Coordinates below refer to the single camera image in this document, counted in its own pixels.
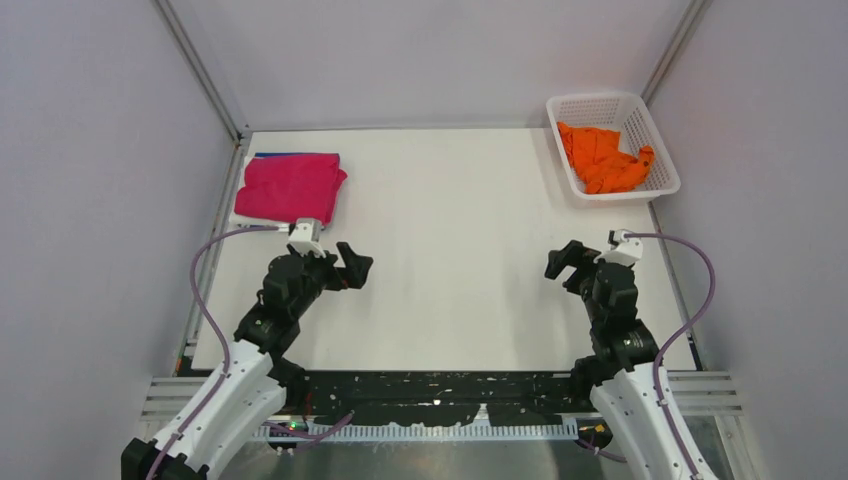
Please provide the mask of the orange t shirt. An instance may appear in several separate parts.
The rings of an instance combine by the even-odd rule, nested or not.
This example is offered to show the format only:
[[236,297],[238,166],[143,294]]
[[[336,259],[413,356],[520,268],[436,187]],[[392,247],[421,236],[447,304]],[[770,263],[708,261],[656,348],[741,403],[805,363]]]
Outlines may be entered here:
[[637,155],[619,149],[621,134],[596,127],[556,124],[569,166],[590,195],[634,190],[650,174],[656,154],[650,146]]

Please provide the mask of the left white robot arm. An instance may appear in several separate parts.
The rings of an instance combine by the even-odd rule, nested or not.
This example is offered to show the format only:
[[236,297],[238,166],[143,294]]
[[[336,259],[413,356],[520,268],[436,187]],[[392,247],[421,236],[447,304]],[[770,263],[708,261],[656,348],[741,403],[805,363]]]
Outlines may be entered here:
[[130,441],[121,478],[216,479],[272,415],[305,405],[305,371],[284,357],[299,320],[322,293],[363,288],[374,264],[346,242],[336,247],[321,254],[290,247],[270,262],[222,363],[152,439]]

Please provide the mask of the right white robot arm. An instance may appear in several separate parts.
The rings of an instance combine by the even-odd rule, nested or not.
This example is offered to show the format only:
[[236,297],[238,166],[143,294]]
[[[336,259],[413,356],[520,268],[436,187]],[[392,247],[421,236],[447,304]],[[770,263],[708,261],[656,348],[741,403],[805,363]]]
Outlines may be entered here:
[[634,266],[643,244],[624,230],[612,232],[609,244],[601,252],[572,240],[547,258],[550,280],[573,270],[563,287],[589,319],[593,353],[570,371],[572,400],[601,414],[634,478],[713,479],[673,397],[665,350],[638,315]]

